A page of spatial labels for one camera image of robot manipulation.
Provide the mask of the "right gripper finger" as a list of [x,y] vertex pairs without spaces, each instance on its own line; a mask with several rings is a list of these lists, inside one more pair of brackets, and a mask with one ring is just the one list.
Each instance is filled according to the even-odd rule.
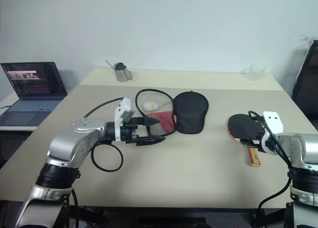
[[259,147],[259,140],[252,138],[240,138],[240,143],[249,147]]

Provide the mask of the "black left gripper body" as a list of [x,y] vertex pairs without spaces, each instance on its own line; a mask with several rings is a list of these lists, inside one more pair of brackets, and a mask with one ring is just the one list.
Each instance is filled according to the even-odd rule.
[[120,126],[120,138],[127,144],[136,144],[136,146],[144,146],[146,144],[145,137],[137,135],[139,125],[145,125],[144,117],[133,117],[128,122],[123,122]]

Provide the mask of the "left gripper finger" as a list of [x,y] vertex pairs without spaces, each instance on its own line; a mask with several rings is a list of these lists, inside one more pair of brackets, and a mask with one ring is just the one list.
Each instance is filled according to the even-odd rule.
[[136,146],[150,146],[161,143],[165,140],[164,136],[146,136],[136,139]]
[[155,124],[159,124],[160,120],[154,117],[145,116],[143,117],[143,125],[144,126],[152,126]]

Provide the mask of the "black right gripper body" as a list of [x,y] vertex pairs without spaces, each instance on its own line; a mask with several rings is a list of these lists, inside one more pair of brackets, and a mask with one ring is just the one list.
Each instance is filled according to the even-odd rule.
[[252,146],[258,149],[258,151],[263,152],[264,149],[261,145],[261,140],[265,134],[265,129],[263,128],[262,124],[258,121],[251,120],[249,126],[249,141]]

